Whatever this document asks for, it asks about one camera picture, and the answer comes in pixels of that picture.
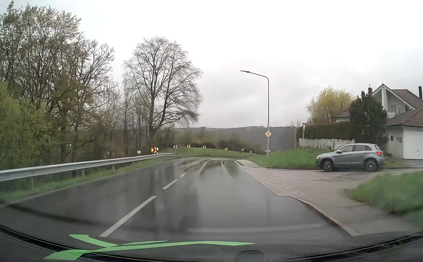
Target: car wheel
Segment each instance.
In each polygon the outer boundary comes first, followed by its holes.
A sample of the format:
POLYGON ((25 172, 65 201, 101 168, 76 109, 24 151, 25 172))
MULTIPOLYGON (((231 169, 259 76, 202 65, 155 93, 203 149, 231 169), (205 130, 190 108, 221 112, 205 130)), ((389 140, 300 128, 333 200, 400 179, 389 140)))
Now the car wheel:
POLYGON ((323 170, 325 170, 326 172, 331 172, 334 170, 334 164, 331 160, 325 160, 323 162, 323 170))
POLYGON ((378 169, 378 164, 376 163, 375 159, 367 159, 365 161, 365 169, 366 171, 374 172, 378 169))

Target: forested hill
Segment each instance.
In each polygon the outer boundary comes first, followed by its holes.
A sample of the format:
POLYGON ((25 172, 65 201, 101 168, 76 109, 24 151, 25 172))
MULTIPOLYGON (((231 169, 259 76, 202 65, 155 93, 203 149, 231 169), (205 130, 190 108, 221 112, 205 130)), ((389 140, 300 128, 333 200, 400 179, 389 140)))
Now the forested hill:
MULTIPOLYGON (((267 138, 265 132, 267 131, 267 127, 263 126, 234 128, 190 127, 174 128, 174 130, 178 133, 191 132, 193 134, 206 131, 215 133, 217 136, 231 136, 235 134, 246 142, 259 146, 261 150, 266 150, 267 138)), ((289 149, 296 145, 295 129, 286 126, 278 126, 270 127, 270 132, 270 151, 289 149)))

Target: wet asphalt road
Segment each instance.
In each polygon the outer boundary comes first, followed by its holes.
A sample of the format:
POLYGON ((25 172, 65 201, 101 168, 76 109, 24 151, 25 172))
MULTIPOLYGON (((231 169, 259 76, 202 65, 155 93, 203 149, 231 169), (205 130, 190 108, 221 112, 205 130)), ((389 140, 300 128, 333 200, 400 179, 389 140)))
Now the wet asphalt road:
POLYGON ((155 196, 105 239, 286 244, 346 238, 310 207, 273 194, 234 160, 208 160, 190 170, 173 160, 2 207, 0 224, 83 248, 69 234, 100 239, 155 196))

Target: white garage door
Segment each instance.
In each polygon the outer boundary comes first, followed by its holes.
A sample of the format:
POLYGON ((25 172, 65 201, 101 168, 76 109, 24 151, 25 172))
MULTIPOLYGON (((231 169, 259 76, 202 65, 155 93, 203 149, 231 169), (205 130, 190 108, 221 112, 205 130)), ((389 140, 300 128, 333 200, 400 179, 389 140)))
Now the white garage door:
POLYGON ((423 132, 404 131, 404 158, 423 159, 423 132))

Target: house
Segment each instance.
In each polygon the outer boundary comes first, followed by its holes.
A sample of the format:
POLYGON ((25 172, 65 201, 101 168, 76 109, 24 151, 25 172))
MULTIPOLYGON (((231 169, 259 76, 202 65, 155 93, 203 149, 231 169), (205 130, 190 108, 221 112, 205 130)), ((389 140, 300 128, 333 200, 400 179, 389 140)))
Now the house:
MULTIPOLYGON (((385 151, 394 158, 423 159, 423 90, 418 86, 418 96, 407 89, 390 89, 385 84, 368 92, 387 111, 386 132, 389 141, 385 151)), ((332 117, 334 122, 348 121, 349 110, 332 117)))

